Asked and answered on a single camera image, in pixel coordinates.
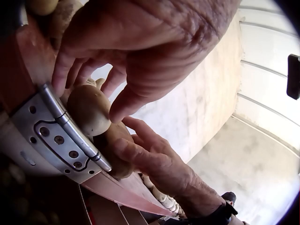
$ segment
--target finger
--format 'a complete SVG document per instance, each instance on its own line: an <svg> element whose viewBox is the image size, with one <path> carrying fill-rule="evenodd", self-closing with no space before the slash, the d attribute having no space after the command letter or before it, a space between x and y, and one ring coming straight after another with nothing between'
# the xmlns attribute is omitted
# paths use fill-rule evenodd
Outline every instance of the finger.
<svg viewBox="0 0 300 225"><path fill-rule="evenodd" d="M87 62L83 63L79 69L74 85L84 84L97 68L102 67L105 64L107 63L104 61L97 61L90 58Z"/></svg>
<svg viewBox="0 0 300 225"><path fill-rule="evenodd" d="M70 68L73 66L75 58L69 56L64 51L60 51L57 55L54 72L52 76L52 86L58 97L64 93L67 76Z"/></svg>
<svg viewBox="0 0 300 225"><path fill-rule="evenodd" d="M130 116L125 117L122 122L125 126L133 129L139 138L141 138L144 142L154 141L160 137L156 134L144 121L140 119L135 119Z"/></svg>
<svg viewBox="0 0 300 225"><path fill-rule="evenodd" d="M144 168L147 172L151 172L151 168L161 163L158 154L148 152L143 147L123 138L116 140L112 147L119 158L138 168Z"/></svg>
<svg viewBox="0 0 300 225"><path fill-rule="evenodd" d="M126 73L121 72L114 66L108 73L106 81L101 86L101 91L109 98L115 89L124 81L126 81Z"/></svg>
<svg viewBox="0 0 300 225"><path fill-rule="evenodd" d="M148 98L135 94L128 85L117 96L109 111L109 118L113 123L118 123L126 116L134 114L147 104Z"/></svg>
<svg viewBox="0 0 300 225"><path fill-rule="evenodd" d="M136 143L137 145L139 145L147 150L144 141L138 135L132 134L131 137L132 137L134 143Z"/></svg>
<svg viewBox="0 0 300 225"><path fill-rule="evenodd" d="M79 58L75 59L73 66L71 67L68 73L68 77L66 81L66 89L69 89L74 84L75 79L83 63L84 61L82 61L82 59Z"/></svg>

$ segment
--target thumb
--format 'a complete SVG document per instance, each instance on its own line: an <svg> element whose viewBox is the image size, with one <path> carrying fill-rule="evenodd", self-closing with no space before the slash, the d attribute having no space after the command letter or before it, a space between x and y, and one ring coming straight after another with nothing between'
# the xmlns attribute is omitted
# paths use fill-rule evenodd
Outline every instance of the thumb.
<svg viewBox="0 0 300 225"><path fill-rule="evenodd" d="M109 111L109 119L113 123L118 123L122 121L124 117L134 114L149 102L149 98L135 94L131 88L126 85L112 103Z"/></svg>
<svg viewBox="0 0 300 225"><path fill-rule="evenodd" d="M114 153L126 162L130 162L139 168L147 168L151 162L155 161L156 156L145 150L143 147L129 142L123 138L118 139L112 145Z"/></svg>

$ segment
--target white wall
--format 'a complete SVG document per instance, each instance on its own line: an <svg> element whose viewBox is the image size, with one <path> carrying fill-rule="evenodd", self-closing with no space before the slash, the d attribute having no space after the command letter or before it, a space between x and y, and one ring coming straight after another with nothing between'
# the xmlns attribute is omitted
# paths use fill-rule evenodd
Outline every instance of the white wall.
<svg viewBox="0 0 300 225"><path fill-rule="evenodd" d="M233 191L252 225L275 225L299 192L299 157L232 117L188 165L219 195Z"/></svg>
<svg viewBox="0 0 300 225"><path fill-rule="evenodd" d="M220 43L181 84L160 100L142 107L133 117L144 120L188 162L232 115L240 83L240 60L236 16ZM110 69L111 65L99 68L92 78L106 78ZM116 89L109 98L111 102L125 85Z"/></svg>
<svg viewBox="0 0 300 225"><path fill-rule="evenodd" d="M236 115L300 149L300 101L286 94L287 57L299 38L272 0L243 0L238 10L243 48Z"/></svg>

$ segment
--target concrete floor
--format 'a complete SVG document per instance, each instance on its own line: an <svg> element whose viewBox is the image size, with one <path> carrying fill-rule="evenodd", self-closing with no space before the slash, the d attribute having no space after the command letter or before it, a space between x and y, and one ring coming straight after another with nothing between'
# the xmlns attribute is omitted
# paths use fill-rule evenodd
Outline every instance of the concrete floor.
<svg viewBox="0 0 300 225"><path fill-rule="evenodd" d="M273 225L299 192L299 157L231 117L188 163L220 195L237 195L238 218Z"/></svg>

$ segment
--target fingernail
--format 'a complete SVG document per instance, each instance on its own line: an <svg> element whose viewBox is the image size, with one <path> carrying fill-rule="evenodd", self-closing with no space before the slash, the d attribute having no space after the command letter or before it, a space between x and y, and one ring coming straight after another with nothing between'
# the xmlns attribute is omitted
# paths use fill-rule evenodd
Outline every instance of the fingernail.
<svg viewBox="0 0 300 225"><path fill-rule="evenodd" d="M120 138L115 141L114 147L117 152L122 152L125 150L127 145L128 145L128 141L125 140L124 138Z"/></svg>

